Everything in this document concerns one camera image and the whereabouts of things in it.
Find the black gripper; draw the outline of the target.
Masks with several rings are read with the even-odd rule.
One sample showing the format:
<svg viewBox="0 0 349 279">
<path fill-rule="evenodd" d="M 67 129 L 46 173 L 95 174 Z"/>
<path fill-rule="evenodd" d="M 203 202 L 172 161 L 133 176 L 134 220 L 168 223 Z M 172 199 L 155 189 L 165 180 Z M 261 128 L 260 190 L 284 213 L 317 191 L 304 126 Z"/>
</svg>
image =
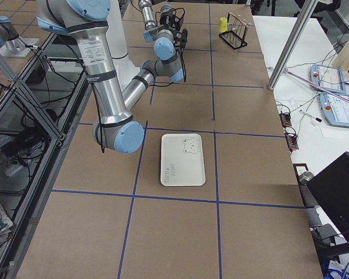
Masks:
<svg viewBox="0 0 349 279">
<path fill-rule="evenodd" d="M 177 11 L 182 11 L 182 15 L 178 16 Z M 159 22 L 161 26 L 167 26 L 180 31 L 185 15 L 184 8 L 173 8 L 170 5 L 163 5 L 160 9 L 160 14 Z"/>
<path fill-rule="evenodd" d="M 173 33 L 174 47 L 176 49 L 185 49 L 188 41 L 187 36 L 188 30 L 186 28 L 182 29 L 182 31 L 175 30 Z"/>
</svg>

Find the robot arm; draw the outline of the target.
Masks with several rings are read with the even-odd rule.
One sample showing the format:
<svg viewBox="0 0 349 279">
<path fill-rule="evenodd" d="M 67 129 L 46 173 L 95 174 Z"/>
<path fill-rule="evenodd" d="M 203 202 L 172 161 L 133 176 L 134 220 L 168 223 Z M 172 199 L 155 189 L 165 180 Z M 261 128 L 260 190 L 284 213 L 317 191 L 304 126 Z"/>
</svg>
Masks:
<svg viewBox="0 0 349 279">
<path fill-rule="evenodd" d="M 139 1 L 143 37 L 154 45 L 155 60 L 135 67 L 129 59 L 122 15 L 117 1 L 38 1 L 41 29 L 76 40 L 98 111 L 94 139 L 102 149 L 133 153 L 144 129 L 133 119 L 132 107 L 157 77 L 172 82 L 186 77 L 182 57 L 187 30 L 177 9 L 163 3 L 159 17 L 154 1 Z"/>
<path fill-rule="evenodd" d="M 169 4 L 164 4 L 160 11 L 159 22 L 152 6 L 162 1 L 139 1 L 138 7 L 143 17 L 146 42 L 154 42 L 159 38 L 166 37 L 177 47 L 184 47 L 187 43 L 187 29 L 181 30 L 185 10 L 184 8 L 173 8 Z"/>
</svg>

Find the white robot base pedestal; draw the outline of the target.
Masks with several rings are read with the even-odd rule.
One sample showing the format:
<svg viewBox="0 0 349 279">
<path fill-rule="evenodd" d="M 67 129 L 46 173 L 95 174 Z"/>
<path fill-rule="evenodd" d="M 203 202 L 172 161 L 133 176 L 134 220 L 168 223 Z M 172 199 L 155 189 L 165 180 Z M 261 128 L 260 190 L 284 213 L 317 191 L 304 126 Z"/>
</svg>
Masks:
<svg viewBox="0 0 349 279">
<path fill-rule="evenodd" d="M 140 68 L 136 67 L 129 57 L 119 3 L 117 0 L 112 0 L 110 3 L 111 8 L 106 19 L 108 22 L 106 39 L 120 88 L 124 90 L 132 78 L 138 74 Z"/>
</svg>

